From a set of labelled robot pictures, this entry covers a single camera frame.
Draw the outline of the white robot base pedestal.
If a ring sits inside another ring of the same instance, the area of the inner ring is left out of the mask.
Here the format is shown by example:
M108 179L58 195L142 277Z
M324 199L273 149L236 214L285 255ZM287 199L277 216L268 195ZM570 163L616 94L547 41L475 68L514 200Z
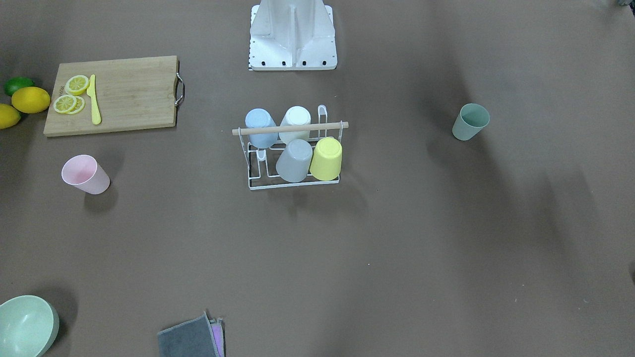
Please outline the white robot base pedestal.
M262 0L250 11L248 68L254 71L337 67L333 9L321 0Z

